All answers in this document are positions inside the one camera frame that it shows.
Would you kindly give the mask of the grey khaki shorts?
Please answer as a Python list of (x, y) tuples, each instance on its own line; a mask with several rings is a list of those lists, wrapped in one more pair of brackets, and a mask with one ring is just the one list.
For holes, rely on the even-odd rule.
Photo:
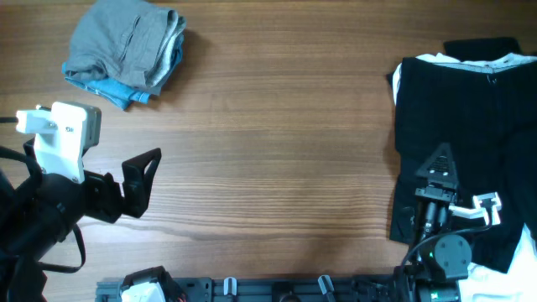
[(76, 81), (115, 80), (159, 95), (182, 59), (186, 20), (173, 8), (136, 0), (100, 0), (70, 39), (64, 74)]

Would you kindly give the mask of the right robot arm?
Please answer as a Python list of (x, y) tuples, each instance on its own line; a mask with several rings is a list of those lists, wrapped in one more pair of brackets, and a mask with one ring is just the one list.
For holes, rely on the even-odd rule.
[(402, 264), (394, 270), (399, 301), (461, 300), (457, 282), (468, 276), (472, 251), (467, 240), (448, 227), (450, 206), (458, 200), (459, 181), (448, 143), (441, 143), (417, 169), (415, 235)]

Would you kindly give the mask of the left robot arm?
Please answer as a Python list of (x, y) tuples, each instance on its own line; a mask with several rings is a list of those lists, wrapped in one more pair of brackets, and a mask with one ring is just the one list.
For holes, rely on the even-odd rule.
[(89, 216), (115, 223), (120, 216), (141, 217), (148, 209), (160, 148), (123, 162), (123, 183), (111, 174), (83, 173), (75, 182), (47, 174), (37, 162), (37, 144), (29, 140), (19, 153), (2, 148), (1, 156), (26, 165), (29, 177), (13, 187), (1, 177), (1, 299), (42, 301), (46, 272), (75, 273), (77, 266), (42, 262), (42, 257), (73, 233), (79, 252), (86, 252), (78, 221)]

